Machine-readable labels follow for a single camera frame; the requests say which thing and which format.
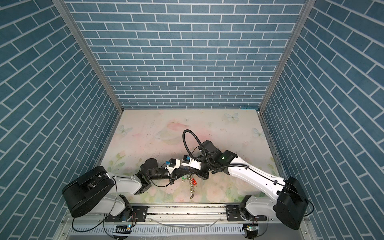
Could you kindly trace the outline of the large keyring with chain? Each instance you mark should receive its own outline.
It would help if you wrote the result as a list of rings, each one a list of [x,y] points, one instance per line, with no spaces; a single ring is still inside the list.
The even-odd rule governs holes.
[[[190,199],[193,199],[195,196],[195,186],[190,184]]]

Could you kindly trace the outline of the bunch of coloured key tags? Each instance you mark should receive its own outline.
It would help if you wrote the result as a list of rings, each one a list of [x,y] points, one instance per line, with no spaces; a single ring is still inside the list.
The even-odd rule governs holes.
[[[191,185],[193,185],[193,186],[196,186],[196,185],[197,185],[197,182],[196,182],[196,180],[193,178],[192,175],[186,175],[186,176],[183,176],[183,177],[182,177],[182,180],[189,180]]]

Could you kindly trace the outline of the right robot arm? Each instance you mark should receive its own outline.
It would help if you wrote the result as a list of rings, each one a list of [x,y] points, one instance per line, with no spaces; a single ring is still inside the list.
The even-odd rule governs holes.
[[[187,148],[186,134],[191,134],[198,143],[201,155],[193,156]],[[278,220],[293,230],[298,230],[308,206],[314,204],[308,199],[301,183],[294,177],[284,179],[268,174],[244,161],[231,151],[221,152],[211,141],[201,142],[191,130],[184,130],[182,140],[190,162],[199,162],[204,174],[225,173],[238,178],[262,191],[271,200],[269,204],[258,203],[256,197],[243,200],[246,212],[252,216],[275,214]]]

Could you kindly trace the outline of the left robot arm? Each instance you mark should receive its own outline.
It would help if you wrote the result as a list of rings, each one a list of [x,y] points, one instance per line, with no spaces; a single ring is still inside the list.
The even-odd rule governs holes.
[[[99,166],[66,185],[62,195],[73,218],[91,213],[118,216],[131,207],[124,193],[143,194],[155,185],[154,180],[169,180],[168,187],[192,170],[177,159],[170,159],[162,167],[156,159],[147,159],[132,176],[114,175]]]

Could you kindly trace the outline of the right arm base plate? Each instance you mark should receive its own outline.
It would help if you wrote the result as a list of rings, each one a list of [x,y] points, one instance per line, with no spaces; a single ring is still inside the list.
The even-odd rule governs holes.
[[[257,215],[253,216],[245,208],[240,208],[239,205],[226,205],[226,216],[228,222],[240,222],[240,221],[267,221],[267,216]]]

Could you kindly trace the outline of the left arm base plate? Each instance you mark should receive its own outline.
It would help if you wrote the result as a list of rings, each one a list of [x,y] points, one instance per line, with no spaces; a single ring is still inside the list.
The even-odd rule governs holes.
[[[106,223],[141,223],[145,222],[148,206],[132,206],[124,209],[118,216],[108,216]]]

